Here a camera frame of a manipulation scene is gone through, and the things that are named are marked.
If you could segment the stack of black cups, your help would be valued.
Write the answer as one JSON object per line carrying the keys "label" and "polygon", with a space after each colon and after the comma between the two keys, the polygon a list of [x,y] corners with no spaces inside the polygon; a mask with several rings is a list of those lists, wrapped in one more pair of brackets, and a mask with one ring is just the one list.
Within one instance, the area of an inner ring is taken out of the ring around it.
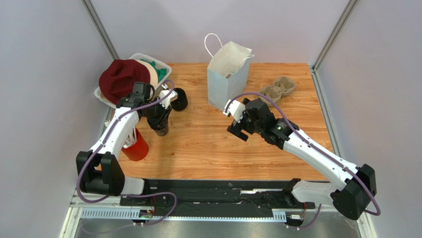
{"label": "stack of black cups", "polygon": [[165,136],[169,132],[167,119],[163,119],[160,122],[151,123],[150,126],[158,136]]}

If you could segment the white paper bag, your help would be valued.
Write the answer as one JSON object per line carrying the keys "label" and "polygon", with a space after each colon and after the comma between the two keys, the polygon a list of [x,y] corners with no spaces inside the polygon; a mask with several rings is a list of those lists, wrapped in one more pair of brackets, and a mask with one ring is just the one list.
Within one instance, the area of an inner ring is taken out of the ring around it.
{"label": "white paper bag", "polygon": [[211,55],[207,67],[208,103],[224,111],[227,102],[241,94],[247,84],[252,49],[229,41],[218,41],[220,49]]}

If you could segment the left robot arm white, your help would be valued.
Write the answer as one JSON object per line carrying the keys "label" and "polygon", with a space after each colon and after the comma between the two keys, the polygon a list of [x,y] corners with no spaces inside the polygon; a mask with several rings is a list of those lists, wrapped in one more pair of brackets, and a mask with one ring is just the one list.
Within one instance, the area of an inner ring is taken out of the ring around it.
{"label": "left robot arm white", "polygon": [[76,157],[76,191],[82,200],[90,202],[83,196],[84,193],[100,194],[105,198],[142,195],[145,180],[126,176],[117,157],[129,133],[141,118],[151,120],[156,132],[164,132],[173,97],[174,93],[160,96],[155,101],[134,97],[119,100],[115,115],[101,138],[89,151],[81,151]]}

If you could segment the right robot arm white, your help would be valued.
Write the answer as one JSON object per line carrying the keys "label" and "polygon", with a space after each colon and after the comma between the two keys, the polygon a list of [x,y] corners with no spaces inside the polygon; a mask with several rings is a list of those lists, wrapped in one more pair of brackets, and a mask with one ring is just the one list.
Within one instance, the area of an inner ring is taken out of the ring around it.
{"label": "right robot arm white", "polygon": [[328,179],[328,183],[294,180],[288,191],[299,202],[332,205],[346,218],[357,220],[374,201],[376,177],[371,166],[357,166],[333,154],[290,120],[277,119],[261,99],[229,100],[223,114],[233,117],[227,129],[231,134],[247,141],[249,134],[256,133],[266,143],[297,156]]}

